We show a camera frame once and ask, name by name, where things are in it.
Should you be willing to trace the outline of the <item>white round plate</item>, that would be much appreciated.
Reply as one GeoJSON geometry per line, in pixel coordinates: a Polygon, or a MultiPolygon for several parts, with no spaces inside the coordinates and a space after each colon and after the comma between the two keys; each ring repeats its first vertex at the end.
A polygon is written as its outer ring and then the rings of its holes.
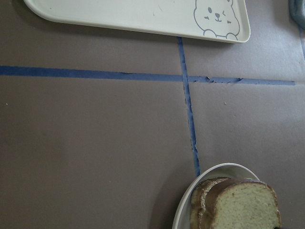
{"type": "Polygon", "coordinates": [[[189,229],[191,213],[191,195],[194,188],[202,181],[217,177],[249,178],[259,181],[259,178],[248,168],[235,163],[215,165],[198,176],[185,191],[176,210],[172,229],[189,229]]]}

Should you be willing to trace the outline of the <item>grey folded cloth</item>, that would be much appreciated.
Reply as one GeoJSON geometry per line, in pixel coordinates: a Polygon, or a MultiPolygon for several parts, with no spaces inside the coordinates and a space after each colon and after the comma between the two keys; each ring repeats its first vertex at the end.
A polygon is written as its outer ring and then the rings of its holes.
{"type": "Polygon", "coordinates": [[[291,18],[305,29],[305,0],[289,0],[288,6],[291,18]]]}

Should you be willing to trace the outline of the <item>cream bear tray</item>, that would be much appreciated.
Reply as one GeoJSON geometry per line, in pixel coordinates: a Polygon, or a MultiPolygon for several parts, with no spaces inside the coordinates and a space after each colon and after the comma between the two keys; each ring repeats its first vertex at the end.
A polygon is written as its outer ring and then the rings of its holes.
{"type": "Polygon", "coordinates": [[[251,29],[243,0],[27,0],[53,22],[245,43],[251,29]]]}

